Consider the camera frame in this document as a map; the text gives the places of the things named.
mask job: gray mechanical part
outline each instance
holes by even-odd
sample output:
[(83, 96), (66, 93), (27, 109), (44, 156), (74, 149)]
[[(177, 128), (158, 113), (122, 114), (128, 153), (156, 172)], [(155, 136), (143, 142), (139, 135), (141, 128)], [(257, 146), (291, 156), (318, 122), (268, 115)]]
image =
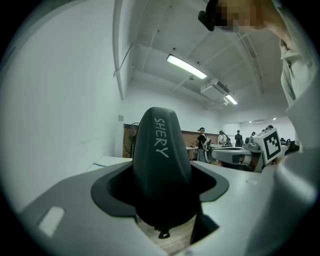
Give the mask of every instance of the gray mechanical part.
[(249, 149), (249, 150), (258, 151), (258, 150), (260, 150), (260, 146), (259, 146), (259, 144), (256, 143), (256, 142), (250, 142), (250, 143), (249, 143), (249, 146), (248, 146), (248, 149)]

